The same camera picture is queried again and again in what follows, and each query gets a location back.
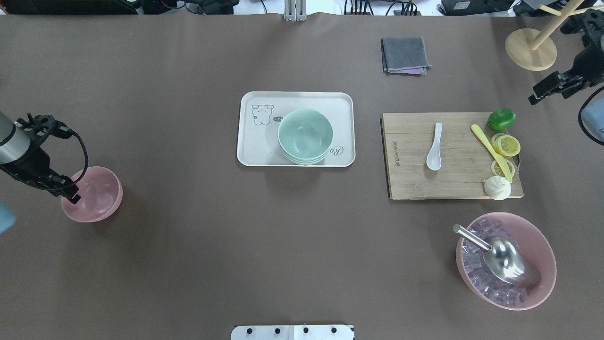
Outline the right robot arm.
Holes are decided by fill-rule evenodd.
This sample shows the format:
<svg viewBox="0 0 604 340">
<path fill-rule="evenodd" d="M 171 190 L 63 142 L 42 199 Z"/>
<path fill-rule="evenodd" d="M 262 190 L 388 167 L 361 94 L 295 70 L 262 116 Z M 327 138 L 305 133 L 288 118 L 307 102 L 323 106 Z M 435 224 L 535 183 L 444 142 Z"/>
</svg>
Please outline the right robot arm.
<svg viewBox="0 0 604 340">
<path fill-rule="evenodd" d="M 533 87 L 533 94 L 529 97 L 531 105 L 553 94 L 561 94 L 567 99 L 578 91 L 603 83 L 603 19 L 601 9 L 589 9 L 578 15 L 577 19 L 570 19 L 563 24 L 563 34 L 583 32 L 584 49 L 574 58 L 570 70 L 563 73 L 555 71 Z M 600 87 L 591 94 L 578 112 L 580 129 L 599 145 L 603 144 L 604 137 L 604 104 L 602 98 L 596 101 L 593 98 L 602 91 L 603 88 Z"/>
</svg>

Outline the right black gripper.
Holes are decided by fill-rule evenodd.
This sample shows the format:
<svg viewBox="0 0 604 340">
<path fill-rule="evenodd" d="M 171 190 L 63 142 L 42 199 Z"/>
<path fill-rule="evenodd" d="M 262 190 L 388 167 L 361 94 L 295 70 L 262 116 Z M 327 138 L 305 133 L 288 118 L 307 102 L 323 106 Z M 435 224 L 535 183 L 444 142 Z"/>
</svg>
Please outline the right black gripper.
<svg viewBox="0 0 604 340">
<path fill-rule="evenodd" d="M 553 94 L 561 94 L 564 99 L 570 98 L 574 95 L 574 90 L 569 88 L 573 79 L 577 80 L 579 90 L 603 82 L 603 11 L 589 9 L 577 15 L 572 23 L 576 33 L 583 33 L 581 40 L 585 48 L 574 58 L 571 75 L 552 72 L 533 87 L 533 94 L 528 98 L 531 105 L 536 105 Z"/>
</svg>

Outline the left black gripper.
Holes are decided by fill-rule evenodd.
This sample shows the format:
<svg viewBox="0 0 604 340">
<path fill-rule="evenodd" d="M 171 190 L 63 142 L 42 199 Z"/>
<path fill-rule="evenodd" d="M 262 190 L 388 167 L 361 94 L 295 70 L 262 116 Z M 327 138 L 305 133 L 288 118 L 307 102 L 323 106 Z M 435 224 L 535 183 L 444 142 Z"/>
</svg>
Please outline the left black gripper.
<svg viewBox="0 0 604 340">
<path fill-rule="evenodd" d="M 50 157 L 41 148 L 28 152 L 21 159 L 2 164 L 1 170 L 11 178 L 43 191 L 59 191 L 59 194 L 70 203 L 77 204 L 81 196 L 77 183 L 81 176 L 73 180 L 61 176 L 50 168 Z"/>
</svg>

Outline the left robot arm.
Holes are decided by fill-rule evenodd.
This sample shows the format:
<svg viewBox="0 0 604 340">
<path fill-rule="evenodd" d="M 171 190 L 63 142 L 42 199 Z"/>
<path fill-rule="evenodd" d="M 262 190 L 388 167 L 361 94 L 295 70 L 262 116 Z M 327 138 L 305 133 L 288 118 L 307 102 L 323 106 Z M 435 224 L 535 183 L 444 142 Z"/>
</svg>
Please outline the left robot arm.
<svg viewBox="0 0 604 340">
<path fill-rule="evenodd" d="M 11 178 L 53 196 L 62 196 L 70 203 L 76 204 L 81 196 L 77 183 L 82 180 L 88 169 L 88 151 L 82 138 L 65 123 L 56 120 L 52 115 L 27 115 L 15 122 L 4 113 L 1 114 L 0 163 L 1 170 Z M 54 172 L 50 168 L 50 157 L 42 149 L 48 137 L 69 139 L 77 138 L 84 153 L 82 174 L 71 180 Z"/>
</svg>

